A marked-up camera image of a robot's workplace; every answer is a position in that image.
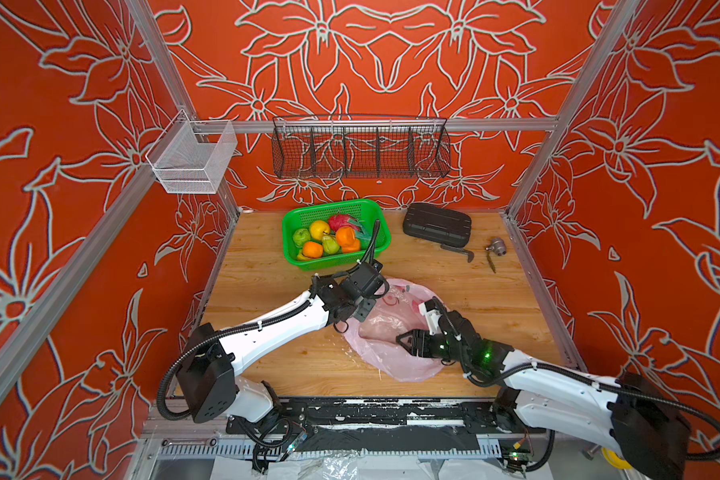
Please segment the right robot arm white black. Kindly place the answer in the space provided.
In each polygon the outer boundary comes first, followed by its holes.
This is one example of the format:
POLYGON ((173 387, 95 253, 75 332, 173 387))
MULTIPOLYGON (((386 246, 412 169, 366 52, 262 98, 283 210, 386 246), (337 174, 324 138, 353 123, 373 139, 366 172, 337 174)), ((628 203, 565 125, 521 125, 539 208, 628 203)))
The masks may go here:
POLYGON ((578 372, 481 337, 438 298, 419 306, 427 326, 396 342, 413 357, 460 365, 475 386, 499 387, 494 424, 562 433, 612 451, 650 479, 680 479, 687 462, 720 460, 720 422, 660 394, 644 377, 578 372))

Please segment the green pear fruit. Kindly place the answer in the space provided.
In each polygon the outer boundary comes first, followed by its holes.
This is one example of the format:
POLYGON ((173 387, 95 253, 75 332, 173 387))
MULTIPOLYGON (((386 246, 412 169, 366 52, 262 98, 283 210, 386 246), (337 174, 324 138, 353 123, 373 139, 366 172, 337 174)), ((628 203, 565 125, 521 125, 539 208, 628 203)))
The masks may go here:
POLYGON ((325 235, 322 238, 323 255, 330 256, 336 255, 341 252, 341 246, 338 241, 331 235, 325 235))

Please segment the orange fruit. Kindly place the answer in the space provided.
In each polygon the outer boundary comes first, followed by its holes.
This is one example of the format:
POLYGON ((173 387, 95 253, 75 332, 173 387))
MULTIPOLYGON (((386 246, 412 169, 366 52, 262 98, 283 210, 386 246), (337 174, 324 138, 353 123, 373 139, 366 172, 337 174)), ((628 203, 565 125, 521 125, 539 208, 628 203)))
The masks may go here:
POLYGON ((352 242, 348 242, 341 246, 343 254, 358 252, 361 248, 361 242, 358 239, 354 239, 352 242))
POLYGON ((350 247, 357 240, 355 232, 351 226, 340 227, 335 233, 335 239, 341 247, 350 247))
POLYGON ((323 254, 323 245, 318 242, 308 241, 301 248, 301 255, 308 259, 319 259, 323 254))

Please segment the green apple fruit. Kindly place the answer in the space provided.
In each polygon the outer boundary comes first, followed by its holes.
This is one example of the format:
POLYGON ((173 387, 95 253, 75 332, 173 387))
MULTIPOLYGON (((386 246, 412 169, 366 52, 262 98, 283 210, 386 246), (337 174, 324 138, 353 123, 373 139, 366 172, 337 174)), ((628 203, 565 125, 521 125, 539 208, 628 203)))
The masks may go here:
POLYGON ((301 249, 306 243, 312 240, 312 236, 308 228, 299 228, 292 233, 291 239, 293 244, 298 249, 301 249))

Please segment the pink plastic bag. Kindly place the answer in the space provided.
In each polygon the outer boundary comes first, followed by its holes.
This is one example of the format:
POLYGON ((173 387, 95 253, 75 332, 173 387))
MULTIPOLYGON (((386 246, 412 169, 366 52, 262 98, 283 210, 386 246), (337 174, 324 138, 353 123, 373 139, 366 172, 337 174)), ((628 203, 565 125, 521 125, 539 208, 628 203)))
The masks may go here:
POLYGON ((436 376, 444 365, 440 360, 415 357, 396 342, 410 330, 428 331, 419 306, 435 293, 404 279, 388 280, 390 290, 376 301, 362 322, 348 321, 343 336, 352 350, 369 365, 399 382, 422 382, 436 376))

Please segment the red green dragon fruit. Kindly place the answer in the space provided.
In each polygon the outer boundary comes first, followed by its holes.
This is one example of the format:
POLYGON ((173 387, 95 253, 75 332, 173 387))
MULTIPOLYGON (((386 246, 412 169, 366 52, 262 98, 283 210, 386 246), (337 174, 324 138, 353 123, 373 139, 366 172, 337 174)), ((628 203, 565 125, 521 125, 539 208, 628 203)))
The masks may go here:
POLYGON ((360 221, 349 214, 334 214, 327 220, 327 223, 334 233, 337 233, 342 228, 353 229, 355 232, 359 232, 362 235, 367 233, 367 230, 360 221))

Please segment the yellow lemon fruit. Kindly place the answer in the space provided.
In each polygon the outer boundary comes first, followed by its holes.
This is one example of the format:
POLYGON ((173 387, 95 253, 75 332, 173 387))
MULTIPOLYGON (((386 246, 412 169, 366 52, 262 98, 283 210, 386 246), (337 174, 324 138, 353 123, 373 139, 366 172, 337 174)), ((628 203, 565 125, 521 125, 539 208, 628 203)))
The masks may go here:
POLYGON ((324 220, 316 220, 310 224, 309 233, 314 241, 322 242, 326 235, 331 234, 331 227, 324 220))

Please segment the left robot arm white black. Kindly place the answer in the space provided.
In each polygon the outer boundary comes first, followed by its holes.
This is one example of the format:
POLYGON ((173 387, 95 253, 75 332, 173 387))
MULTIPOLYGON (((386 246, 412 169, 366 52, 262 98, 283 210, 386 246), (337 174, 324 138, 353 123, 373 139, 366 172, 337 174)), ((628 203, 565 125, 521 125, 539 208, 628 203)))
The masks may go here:
POLYGON ((314 275, 309 288, 290 303, 234 327, 198 327, 159 384, 160 416, 168 421, 190 417, 198 424, 222 415, 253 424, 272 416, 273 389, 265 382, 245 379, 243 373, 301 336, 368 317, 389 290, 383 265, 374 258, 381 226, 380 220, 374 222, 370 243, 354 266, 332 275, 314 275))

